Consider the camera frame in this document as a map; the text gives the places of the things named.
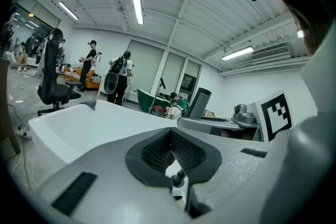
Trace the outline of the ceiling strip light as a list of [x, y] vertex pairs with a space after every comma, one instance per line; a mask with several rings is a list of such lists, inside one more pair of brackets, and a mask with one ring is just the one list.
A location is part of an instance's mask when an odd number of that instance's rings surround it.
[[254, 49], [253, 49], [252, 46], [249, 46], [249, 47], [246, 47], [246, 48], [244, 48], [242, 50], [236, 51], [236, 52], [234, 52], [232, 54], [223, 56], [222, 59], [224, 61], [227, 61], [227, 60], [230, 60], [230, 59], [233, 59], [233, 58], [245, 55], [245, 54], [249, 54], [249, 53], [252, 53], [252, 52], [254, 52]]
[[74, 14], [63, 2], [59, 2], [59, 5], [75, 20], [79, 20], [78, 16]]
[[144, 19], [143, 19], [142, 1], [133, 0], [133, 6], [138, 24], [143, 25]]

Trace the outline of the orange sofa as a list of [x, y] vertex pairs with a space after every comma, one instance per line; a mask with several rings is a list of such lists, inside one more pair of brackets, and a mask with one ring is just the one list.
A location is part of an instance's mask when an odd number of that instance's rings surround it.
[[[82, 67], [66, 67], [64, 76], [67, 80], [79, 82], [81, 77]], [[89, 70], [86, 76], [86, 89], [98, 90], [100, 87], [101, 76], [96, 74], [94, 70]]]

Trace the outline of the white bathtub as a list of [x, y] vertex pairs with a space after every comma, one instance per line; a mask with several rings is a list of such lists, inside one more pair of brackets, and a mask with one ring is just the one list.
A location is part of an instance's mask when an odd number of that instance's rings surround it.
[[92, 148], [138, 133], [176, 127], [176, 120], [98, 100], [92, 109], [77, 104], [28, 122], [38, 159], [59, 170]]

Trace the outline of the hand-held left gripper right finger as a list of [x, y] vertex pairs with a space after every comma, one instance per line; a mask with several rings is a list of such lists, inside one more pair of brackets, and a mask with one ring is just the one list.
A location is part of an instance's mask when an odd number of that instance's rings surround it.
[[286, 158], [288, 132], [270, 143], [224, 138], [173, 128], [191, 145], [203, 148], [195, 168], [204, 182], [188, 190], [191, 209], [172, 213], [172, 224], [278, 224], [278, 199], [271, 197]]

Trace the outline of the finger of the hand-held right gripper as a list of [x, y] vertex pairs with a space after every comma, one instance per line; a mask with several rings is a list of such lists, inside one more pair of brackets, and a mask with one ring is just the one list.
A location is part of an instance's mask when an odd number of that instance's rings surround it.
[[184, 127], [195, 131], [210, 131], [211, 128], [226, 129], [231, 131], [240, 130], [240, 126], [233, 121], [219, 121], [218, 118], [209, 119], [193, 119], [179, 118], [177, 121], [178, 127]]
[[191, 119], [200, 119], [210, 100], [212, 93], [204, 88], [198, 88], [197, 93], [187, 109], [185, 116]]

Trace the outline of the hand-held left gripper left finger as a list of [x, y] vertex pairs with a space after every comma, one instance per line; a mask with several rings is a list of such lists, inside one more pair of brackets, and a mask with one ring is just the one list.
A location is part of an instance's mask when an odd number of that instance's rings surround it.
[[168, 188], [149, 187], [127, 169], [125, 155], [149, 131], [99, 145], [51, 176], [39, 189], [52, 204], [82, 172], [97, 176], [70, 219], [81, 224], [183, 224], [189, 215]]

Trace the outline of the white power strip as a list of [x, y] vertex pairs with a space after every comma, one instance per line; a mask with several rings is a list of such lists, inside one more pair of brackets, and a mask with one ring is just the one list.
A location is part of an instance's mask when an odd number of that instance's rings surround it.
[[21, 138], [27, 139], [27, 140], [32, 139], [30, 129], [29, 129], [29, 126], [27, 124], [17, 125], [16, 129], [14, 131], [14, 134], [21, 137]]

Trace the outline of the dark green bathtub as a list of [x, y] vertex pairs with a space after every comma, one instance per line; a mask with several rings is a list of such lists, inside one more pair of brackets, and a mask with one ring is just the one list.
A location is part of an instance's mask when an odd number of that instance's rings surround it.
[[148, 113], [150, 108], [154, 105], [159, 105], [163, 108], [166, 108], [170, 104], [168, 100], [163, 99], [160, 96], [154, 97], [150, 93], [140, 88], [137, 89], [137, 95], [139, 107], [145, 113]]

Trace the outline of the black stick vacuum cleaner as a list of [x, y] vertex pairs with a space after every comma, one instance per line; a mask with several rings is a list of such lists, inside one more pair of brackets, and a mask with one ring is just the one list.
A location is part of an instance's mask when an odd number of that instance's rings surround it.
[[152, 103], [151, 103], [151, 106], [149, 108], [149, 111], [148, 111], [148, 114], [151, 114], [153, 109], [154, 109], [154, 103], [156, 101], [156, 98], [158, 97], [159, 93], [160, 93], [160, 89], [163, 88], [163, 89], [166, 89], [166, 86], [165, 86], [165, 83], [163, 81], [163, 78], [160, 78], [160, 82], [159, 82], [159, 85], [157, 87], [157, 90], [156, 90], [156, 93], [154, 95], [154, 98], [152, 100]]

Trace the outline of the black office chair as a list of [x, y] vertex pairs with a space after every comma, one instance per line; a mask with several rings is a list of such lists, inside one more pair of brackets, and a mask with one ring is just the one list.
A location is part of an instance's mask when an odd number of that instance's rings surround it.
[[52, 105], [52, 108], [37, 111], [38, 116], [61, 110], [63, 109], [62, 106], [70, 100], [81, 98], [81, 94], [74, 90], [74, 87], [80, 85], [79, 82], [67, 81], [64, 84], [57, 83], [58, 72], [56, 71], [56, 60], [62, 40], [63, 32], [59, 28], [53, 29], [47, 37], [43, 77], [37, 93], [41, 101], [45, 105]]

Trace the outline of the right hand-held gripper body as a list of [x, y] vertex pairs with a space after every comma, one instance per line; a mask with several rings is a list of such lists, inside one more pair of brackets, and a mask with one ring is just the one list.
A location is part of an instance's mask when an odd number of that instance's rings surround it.
[[259, 142], [270, 142], [278, 132], [292, 127], [290, 107], [283, 90], [249, 105], [236, 105], [232, 120], [244, 129], [255, 130], [251, 139]]

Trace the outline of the white air conditioner vent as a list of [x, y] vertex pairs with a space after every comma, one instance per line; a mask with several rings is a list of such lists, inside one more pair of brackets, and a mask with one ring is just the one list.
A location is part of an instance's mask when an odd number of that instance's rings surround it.
[[254, 51], [250, 58], [252, 61], [261, 61], [286, 55], [290, 55], [288, 45], [274, 45], [265, 49]]

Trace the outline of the white roller blind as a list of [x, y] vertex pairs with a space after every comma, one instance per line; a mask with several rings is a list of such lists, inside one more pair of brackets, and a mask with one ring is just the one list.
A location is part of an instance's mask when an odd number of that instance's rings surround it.
[[199, 70], [200, 70], [200, 65], [192, 61], [188, 61], [186, 65], [186, 69], [185, 69], [185, 74], [197, 78]]
[[151, 92], [164, 51], [150, 45], [132, 40], [128, 47], [134, 64], [131, 78], [132, 91], [142, 89]]
[[163, 93], [170, 94], [171, 92], [175, 92], [184, 65], [184, 61], [185, 58], [183, 57], [180, 57], [172, 53], [168, 54], [162, 72], [162, 79], [166, 87], [166, 89], [163, 90]]

